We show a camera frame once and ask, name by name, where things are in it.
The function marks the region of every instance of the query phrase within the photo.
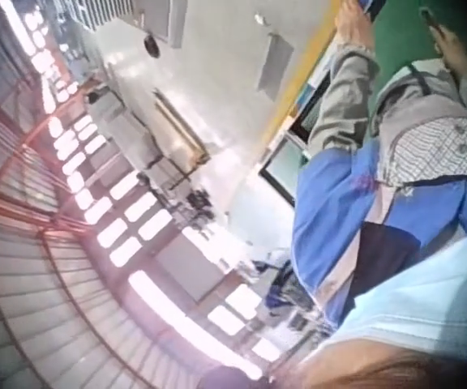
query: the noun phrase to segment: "blue jacket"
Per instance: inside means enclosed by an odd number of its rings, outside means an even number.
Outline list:
[[[314,294],[360,229],[375,198],[379,158],[376,139],[354,154],[328,149],[316,155],[298,179],[292,261],[298,279]],[[398,196],[384,224],[402,229],[425,247],[446,227],[460,223],[467,234],[467,179],[417,186]],[[330,301],[327,316],[339,321],[349,286]]]

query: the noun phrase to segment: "window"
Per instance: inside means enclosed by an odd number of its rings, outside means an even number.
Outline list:
[[[154,204],[156,204],[156,197],[148,192],[126,209],[125,216],[131,223],[134,223]]]
[[[89,189],[81,190],[75,195],[75,201],[83,211],[88,209],[93,202],[93,196]]]
[[[48,131],[52,138],[56,139],[61,136],[64,131],[61,121],[56,117],[51,118],[48,123]]]
[[[73,158],[67,161],[62,167],[62,172],[67,176],[73,174],[79,166],[86,160],[86,156],[82,152],[76,153]]]
[[[138,233],[146,241],[153,239],[170,221],[172,216],[166,209],[158,211],[151,219],[142,225]]]
[[[249,288],[242,284],[237,287],[227,298],[226,303],[234,308],[242,317],[247,320],[253,319],[256,315],[256,308],[262,301],[262,298]]]
[[[55,150],[60,150],[63,146],[68,144],[74,138],[75,138],[75,132],[73,132],[72,130],[66,131],[64,134],[62,134],[60,138],[58,138],[54,142]]]
[[[276,345],[264,338],[257,342],[252,351],[268,362],[276,361],[282,354],[282,351]]]
[[[217,306],[207,317],[230,336],[237,334],[244,327],[242,320],[224,306]]]
[[[127,229],[127,223],[123,219],[116,219],[113,223],[107,226],[104,231],[96,236],[96,239],[102,247],[107,249],[122,235]]]
[[[199,351],[211,359],[220,362],[222,365],[238,367],[251,379],[259,379],[261,377],[262,371],[258,366],[234,353],[230,348],[201,328],[196,322],[188,318],[152,282],[145,271],[133,273],[129,277],[129,284],[152,310]]]
[[[84,217],[89,224],[96,224],[112,206],[109,197],[103,197],[84,213]]]
[[[142,244],[135,237],[130,237],[114,250],[109,258],[116,267],[125,265],[131,257],[142,248]]]
[[[297,194],[298,174],[307,158],[303,150],[289,139],[284,139],[274,151],[260,175],[291,205]]]
[[[89,139],[91,135],[95,134],[95,131],[96,131],[96,124],[92,123],[79,132],[79,139],[80,140]]]
[[[70,187],[73,193],[79,192],[82,188],[84,188],[84,179],[82,178],[82,174],[79,172],[74,172],[67,178],[68,186]]]
[[[77,139],[72,139],[67,145],[63,146],[57,152],[57,158],[59,160],[66,160],[79,146],[79,141]]]
[[[92,122],[91,116],[86,115],[83,118],[79,119],[77,123],[73,125],[73,128],[75,129],[75,131],[80,131],[91,122]]]
[[[129,190],[133,189],[136,184],[138,184],[138,178],[136,178],[137,172],[133,170],[127,174],[122,180],[118,182],[115,186],[111,188],[109,194],[115,200],[121,199],[123,196],[127,195]]]
[[[95,138],[93,138],[84,148],[84,151],[91,155],[93,154],[96,150],[98,150],[103,144],[105,143],[105,138],[102,135],[97,135]]]

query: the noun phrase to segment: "ceiling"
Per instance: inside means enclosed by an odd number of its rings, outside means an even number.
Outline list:
[[[220,211],[260,157],[275,102],[256,90],[270,33],[290,46],[282,84],[293,74],[328,0],[194,0],[188,2],[181,49],[160,41],[150,58],[145,32],[120,19],[97,29],[93,44],[113,68],[123,100],[156,128],[152,91],[159,89],[203,140],[212,160],[196,174]],[[255,21],[264,17],[268,26]]]

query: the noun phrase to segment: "hair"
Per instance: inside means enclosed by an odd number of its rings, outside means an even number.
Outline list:
[[[357,373],[306,389],[457,389],[467,388],[467,364],[425,353],[412,353],[371,365]]]

